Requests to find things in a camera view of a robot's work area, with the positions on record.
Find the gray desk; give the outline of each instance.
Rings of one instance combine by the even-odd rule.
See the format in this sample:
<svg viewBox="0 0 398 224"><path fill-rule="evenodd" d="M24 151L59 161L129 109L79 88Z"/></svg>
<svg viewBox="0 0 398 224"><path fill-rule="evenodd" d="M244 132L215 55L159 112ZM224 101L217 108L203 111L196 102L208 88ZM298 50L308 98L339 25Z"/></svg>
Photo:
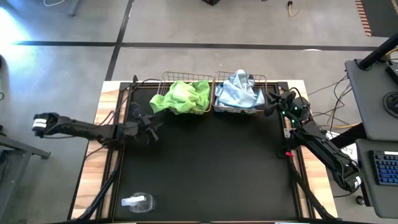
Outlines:
<svg viewBox="0 0 398 224"><path fill-rule="evenodd" d="M14 141L3 135L0 135L0 146L5 147L4 150L7 151L6 157L8 160L0 164L1 172L6 169L4 178L0 183L0 223L3 223L5 221L3 220L5 218L4 215L24 175L30 157L38 155L42 159L48 159L50 152Z"/></svg>
<svg viewBox="0 0 398 224"><path fill-rule="evenodd" d="M369 158L369 151L373 150L398 152L398 143L364 139L359 139L355 143L358 150L358 159L361 162L362 176L366 179L366 190L369 191L376 214L381 218L398 218L396 206L398 187L377 185L373 164Z"/></svg>
<svg viewBox="0 0 398 224"><path fill-rule="evenodd" d="M368 139L398 141L398 119L387 113L382 103L386 93L398 91L384 71L388 63L375 63L369 71L359 69L355 61L345 65Z"/></svg>

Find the concrete floor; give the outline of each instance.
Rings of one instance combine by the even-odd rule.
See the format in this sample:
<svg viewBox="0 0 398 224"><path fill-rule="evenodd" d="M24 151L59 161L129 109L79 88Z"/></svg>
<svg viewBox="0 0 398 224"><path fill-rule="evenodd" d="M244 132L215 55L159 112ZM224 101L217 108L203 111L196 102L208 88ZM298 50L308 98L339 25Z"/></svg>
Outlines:
<svg viewBox="0 0 398 224"><path fill-rule="evenodd" d="M115 42L128 0L82 0L76 16L69 2L45 7L41 0L0 1L0 124L21 142L52 151L51 158L29 164L10 220L60 222L67 218L87 141L44 140L31 129L35 113L58 113L92 122L113 47L45 47L6 44L14 40ZM299 6L302 1L295 1ZM290 19L285 1L222 0L210 7L200 0L135 0L124 42L229 43L276 45L377 46L385 38L364 34L354 0L307 0ZM138 49L122 47L112 80L159 78L166 70L213 74L243 68L270 80L302 79L307 92L345 76L344 62L369 52L304 50ZM343 91L344 85L338 87ZM336 116L361 119L352 93ZM333 88L310 96L312 111L334 107ZM317 121L326 124L327 117ZM334 183L333 193L342 192ZM378 218L354 197L335 200L344 220L396 223Z"/></svg>

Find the blue keyboard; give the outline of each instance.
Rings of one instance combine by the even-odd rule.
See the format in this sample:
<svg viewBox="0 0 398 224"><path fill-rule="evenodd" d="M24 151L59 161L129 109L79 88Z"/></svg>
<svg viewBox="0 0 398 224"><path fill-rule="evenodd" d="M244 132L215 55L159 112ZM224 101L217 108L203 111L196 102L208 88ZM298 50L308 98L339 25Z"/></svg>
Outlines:
<svg viewBox="0 0 398 224"><path fill-rule="evenodd" d="M398 186L398 152L371 151L378 185Z"/></svg>

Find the wooden table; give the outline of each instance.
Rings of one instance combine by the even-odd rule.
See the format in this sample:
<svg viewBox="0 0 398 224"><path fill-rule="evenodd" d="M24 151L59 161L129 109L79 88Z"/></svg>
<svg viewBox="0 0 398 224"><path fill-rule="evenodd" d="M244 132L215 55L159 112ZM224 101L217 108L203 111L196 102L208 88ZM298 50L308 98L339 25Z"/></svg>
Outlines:
<svg viewBox="0 0 398 224"><path fill-rule="evenodd" d="M305 89L303 80L269 80L268 82L287 82L289 88L296 87L297 89L299 89L301 95L308 99L307 91ZM104 82L101 91L101 97L98 103L98 109L95 116L95 124L99 124L100 122L102 122L110 111L115 110L116 102L119 95L120 83L120 81ZM123 118L124 109L122 108L119 122L122 122ZM101 147L99 143L97 143L96 141L91 141L88 144L87 153L90 153L99 147ZM78 183L78 189L72 211L72 218L79 217L86 210L87 206L93 201L96 194L99 192L101 188L107 153L107 149L102 149L97 153L91 155L85 161ZM333 200L333 195L331 192L325 166L307 148L302 147L302 154L305 164L305 170L307 171L308 183L312 192L315 194L320 203L326 208L326 210L334 217L337 217L335 201ZM297 160L295 161L295 165L296 167L299 166ZM104 200L102 217L106 217L108 214L110 192L111 189L108 191L107 196ZM308 217L308 210L306 210L306 198L300 188L299 195L302 204L303 215L304 217Z"/></svg>

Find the black mat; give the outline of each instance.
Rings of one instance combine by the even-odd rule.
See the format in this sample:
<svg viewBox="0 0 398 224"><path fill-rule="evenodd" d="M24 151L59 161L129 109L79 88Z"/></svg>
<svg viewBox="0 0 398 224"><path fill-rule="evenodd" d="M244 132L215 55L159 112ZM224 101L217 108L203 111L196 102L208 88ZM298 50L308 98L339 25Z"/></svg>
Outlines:
<svg viewBox="0 0 398 224"><path fill-rule="evenodd" d="M150 113L156 89L141 88L133 100ZM280 117L164 113L157 153L125 149L114 221L295 220ZM152 194L155 209L132 213L121 199Z"/></svg>
<svg viewBox="0 0 398 224"><path fill-rule="evenodd" d="M361 20L365 32L370 31L371 36L391 37L398 32L398 0L357 0L357 6L360 15L364 11Z"/></svg>

